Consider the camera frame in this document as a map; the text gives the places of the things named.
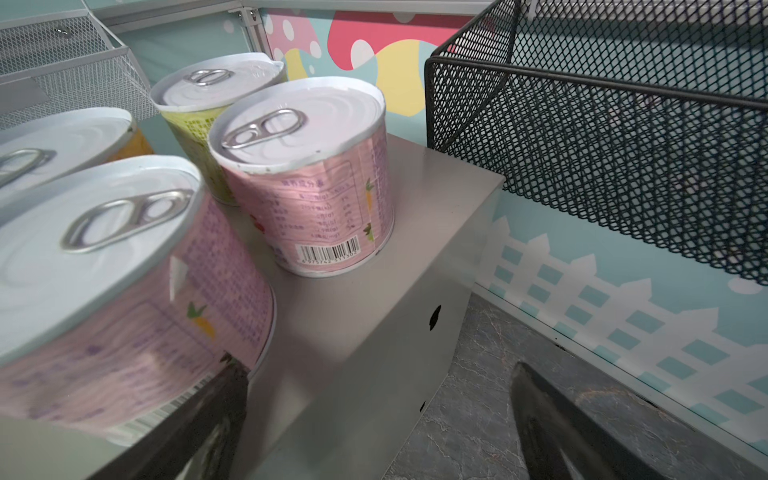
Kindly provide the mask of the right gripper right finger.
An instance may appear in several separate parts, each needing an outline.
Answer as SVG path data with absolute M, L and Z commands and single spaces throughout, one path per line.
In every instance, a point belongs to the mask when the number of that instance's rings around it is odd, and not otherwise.
M 661 479 L 530 365 L 512 371 L 510 401 L 531 479 Z

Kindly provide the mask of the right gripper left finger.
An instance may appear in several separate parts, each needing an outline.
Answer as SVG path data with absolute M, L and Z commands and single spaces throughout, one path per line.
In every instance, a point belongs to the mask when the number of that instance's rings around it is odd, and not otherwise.
M 248 378 L 232 357 L 160 425 L 92 474 L 93 479 L 227 479 L 246 419 Z

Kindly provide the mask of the pink white label can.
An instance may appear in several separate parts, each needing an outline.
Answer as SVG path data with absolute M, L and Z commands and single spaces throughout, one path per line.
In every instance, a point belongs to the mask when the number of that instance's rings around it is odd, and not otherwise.
M 131 445 L 236 363 L 272 287 L 189 160 L 146 155 L 1 209 L 1 412 Z

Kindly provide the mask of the yellow label can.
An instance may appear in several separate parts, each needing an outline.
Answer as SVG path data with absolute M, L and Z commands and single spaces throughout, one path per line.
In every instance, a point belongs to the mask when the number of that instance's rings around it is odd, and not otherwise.
M 124 109 L 85 108 L 35 119 L 1 132 L 1 202 L 87 168 L 152 153 Z

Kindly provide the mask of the green label can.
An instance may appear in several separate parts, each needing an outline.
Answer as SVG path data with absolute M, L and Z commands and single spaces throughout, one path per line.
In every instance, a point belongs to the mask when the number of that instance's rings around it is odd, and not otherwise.
M 234 205 L 236 200 L 209 151 L 208 134 L 214 121 L 243 97 L 286 80 L 284 62 L 249 52 L 189 65 L 152 87 L 154 106 L 219 202 Z

